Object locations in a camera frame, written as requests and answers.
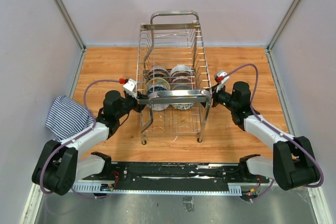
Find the striped line pattern bowl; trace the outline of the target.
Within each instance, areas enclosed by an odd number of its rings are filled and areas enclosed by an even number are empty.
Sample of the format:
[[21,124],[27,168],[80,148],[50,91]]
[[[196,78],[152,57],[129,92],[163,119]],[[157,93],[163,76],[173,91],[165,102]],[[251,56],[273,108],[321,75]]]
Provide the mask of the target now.
[[169,104],[154,104],[152,106],[153,111],[163,111],[169,107]]

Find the black floral red bowl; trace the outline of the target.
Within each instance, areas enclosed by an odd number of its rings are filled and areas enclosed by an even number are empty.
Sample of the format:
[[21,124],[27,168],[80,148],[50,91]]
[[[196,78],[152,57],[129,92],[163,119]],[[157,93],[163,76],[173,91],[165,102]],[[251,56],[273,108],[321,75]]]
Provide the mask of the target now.
[[194,103],[174,103],[172,107],[178,110],[188,110],[194,106]]

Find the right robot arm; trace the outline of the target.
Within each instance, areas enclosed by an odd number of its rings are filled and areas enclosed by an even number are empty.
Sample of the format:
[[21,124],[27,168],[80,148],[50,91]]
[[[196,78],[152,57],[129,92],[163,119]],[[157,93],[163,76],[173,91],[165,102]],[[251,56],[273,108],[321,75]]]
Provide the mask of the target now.
[[224,85],[217,84],[212,87],[212,93],[213,107],[223,105],[230,111],[235,125],[272,150],[271,159],[259,154],[240,159],[242,166],[238,168],[238,177],[242,181],[250,182],[261,175],[273,179],[283,190],[318,187],[323,183],[324,176],[310,141],[278,129],[255,111],[248,83],[235,82],[231,93],[226,92]]

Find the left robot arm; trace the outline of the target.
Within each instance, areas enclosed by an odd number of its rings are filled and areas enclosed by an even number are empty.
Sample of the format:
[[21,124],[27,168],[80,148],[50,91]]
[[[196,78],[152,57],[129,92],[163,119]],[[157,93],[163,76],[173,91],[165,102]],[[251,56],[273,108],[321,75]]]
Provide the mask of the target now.
[[141,112],[144,109],[138,102],[141,97],[139,92],[121,95],[111,90],[105,94],[97,117],[65,95],[56,98],[46,121],[55,138],[43,147],[32,174],[33,183],[47,195],[62,196],[72,189],[74,182],[90,175],[108,179],[112,175],[110,156],[92,153],[82,161],[79,157],[113,136],[122,125],[123,116],[132,110]]

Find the blue triangle pattern bowl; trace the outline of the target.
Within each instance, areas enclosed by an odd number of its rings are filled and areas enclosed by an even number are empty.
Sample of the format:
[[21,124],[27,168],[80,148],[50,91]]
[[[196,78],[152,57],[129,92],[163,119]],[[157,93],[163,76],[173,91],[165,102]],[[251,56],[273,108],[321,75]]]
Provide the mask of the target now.
[[153,92],[158,92],[158,91],[167,91],[169,90],[169,88],[167,88],[164,85],[161,84],[154,84],[151,85],[150,87],[147,88],[146,90],[146,94],[149,96],[150,94],[152,94]]

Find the yellow rim leaf bowl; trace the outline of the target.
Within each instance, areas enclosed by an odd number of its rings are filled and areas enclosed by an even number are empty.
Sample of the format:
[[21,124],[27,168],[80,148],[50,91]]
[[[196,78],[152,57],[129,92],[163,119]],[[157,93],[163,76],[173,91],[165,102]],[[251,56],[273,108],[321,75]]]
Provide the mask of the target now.
[[153,78],[153,79],[151,79],[151,80],[149,80],[147,83],[146,83],[146,87],[147,88],[150,88],[151,86],[153,86],[153,85],[155,85],[155,86],[157,86],[157,85],[162,85],[162,86],[164,86],[166,89],[170,89],[170,84],[169,84],[169,82],[166,80],[166,79],[164,79],[164,78]]

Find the black dotted hexagon bowl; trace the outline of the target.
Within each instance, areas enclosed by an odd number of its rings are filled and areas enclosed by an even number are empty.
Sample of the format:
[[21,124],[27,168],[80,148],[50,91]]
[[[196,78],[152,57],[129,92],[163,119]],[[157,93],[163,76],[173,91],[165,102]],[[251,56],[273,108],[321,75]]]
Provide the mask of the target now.
[[176,83],[172,85],[171,90],[193,90],[190,83]]

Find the red ikat pattern bowl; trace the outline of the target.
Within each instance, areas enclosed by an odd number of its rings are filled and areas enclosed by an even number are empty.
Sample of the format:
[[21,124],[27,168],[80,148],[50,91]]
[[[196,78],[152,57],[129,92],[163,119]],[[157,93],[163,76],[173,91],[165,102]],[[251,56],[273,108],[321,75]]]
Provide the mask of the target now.
[[192,84],[193,80],[191,77],[186,77],[186,76],[173,77],[171,84],[177,84],[177,83]]

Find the black leaf coral bowl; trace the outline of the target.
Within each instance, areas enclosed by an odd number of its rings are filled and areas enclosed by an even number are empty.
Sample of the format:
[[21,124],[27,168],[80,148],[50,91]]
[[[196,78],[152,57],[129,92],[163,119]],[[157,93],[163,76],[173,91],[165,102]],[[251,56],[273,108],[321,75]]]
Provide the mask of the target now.
[[153,79],[153,78],[163,78],[167,79],[169,77],[169,74],[166,71],[150,71],[148,73],[148,79]]

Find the red geometric pattern bowl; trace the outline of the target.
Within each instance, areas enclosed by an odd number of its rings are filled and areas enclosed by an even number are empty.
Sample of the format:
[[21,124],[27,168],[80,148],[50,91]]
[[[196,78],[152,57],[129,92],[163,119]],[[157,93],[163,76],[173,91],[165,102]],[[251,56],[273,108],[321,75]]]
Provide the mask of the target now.
[[176,77],[192,77],[193,72],[192,71],[186,71],[186,70],[180,70],[180,71],[174,71],[171,73],[171,78],[176,78]]

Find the brown diamond pattern bowl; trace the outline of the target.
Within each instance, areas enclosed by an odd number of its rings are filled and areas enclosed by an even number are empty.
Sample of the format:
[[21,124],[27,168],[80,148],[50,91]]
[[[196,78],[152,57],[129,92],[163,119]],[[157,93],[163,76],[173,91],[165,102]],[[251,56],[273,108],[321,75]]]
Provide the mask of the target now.
[[165,72],[168,73],[167,69],[165,69],[164,67],[158,65],[158,66],[153,66],[150,70],[150,72]]

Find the plain white bowl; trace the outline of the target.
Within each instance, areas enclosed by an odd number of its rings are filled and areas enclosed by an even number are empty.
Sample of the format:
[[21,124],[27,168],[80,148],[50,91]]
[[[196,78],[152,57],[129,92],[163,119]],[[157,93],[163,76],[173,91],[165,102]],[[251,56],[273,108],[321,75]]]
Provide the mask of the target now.
[[178,72],[178,71],[187,71],[187,72],[190,72],[192,71],[191,68],[187,65],[176,65],[175,67],[172,68],[171,70],[171,75],[175,72]]

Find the blue striped cloth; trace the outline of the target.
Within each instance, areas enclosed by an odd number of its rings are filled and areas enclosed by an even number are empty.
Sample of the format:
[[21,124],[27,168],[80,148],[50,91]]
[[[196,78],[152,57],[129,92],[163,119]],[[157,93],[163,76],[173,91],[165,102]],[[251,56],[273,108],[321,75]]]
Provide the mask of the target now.
[[54,140],[60,142],[80,133],[92,123],[93,118],[83,105],[61,95],[52,103],[45,126],[53,132]]

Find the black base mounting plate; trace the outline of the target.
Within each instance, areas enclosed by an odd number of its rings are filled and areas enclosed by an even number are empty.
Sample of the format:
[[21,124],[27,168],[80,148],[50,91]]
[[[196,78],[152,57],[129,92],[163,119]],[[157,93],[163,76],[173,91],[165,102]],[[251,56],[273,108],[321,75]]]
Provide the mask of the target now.
[[256,192],[269,179],[260,175],[245,177],[236,163],[155,163],[155,162],[113,162],[112,172],[106,178],[97,175],[79,182],[108,183],[113,189],[119,182],[130,181],[192,181],[214,180],[241,187],[242,194],[248,189]]

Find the aluminium frame rail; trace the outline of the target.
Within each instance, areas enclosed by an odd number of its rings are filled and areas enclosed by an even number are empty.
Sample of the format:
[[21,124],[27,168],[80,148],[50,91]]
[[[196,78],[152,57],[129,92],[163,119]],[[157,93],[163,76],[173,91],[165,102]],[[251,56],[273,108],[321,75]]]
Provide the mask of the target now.
[[86,45],[83,42],[81,36],[79,35],[79,32],[73,22],[73,20],[71,19],[66,6],[64,5],[64,2],[62,0],[53,0],[61,14],[61,16],[63,17],[66,25],[68,26],[73,38],[75,39],[77,45],[79,46],[79,48],[84,51],[86,49]]

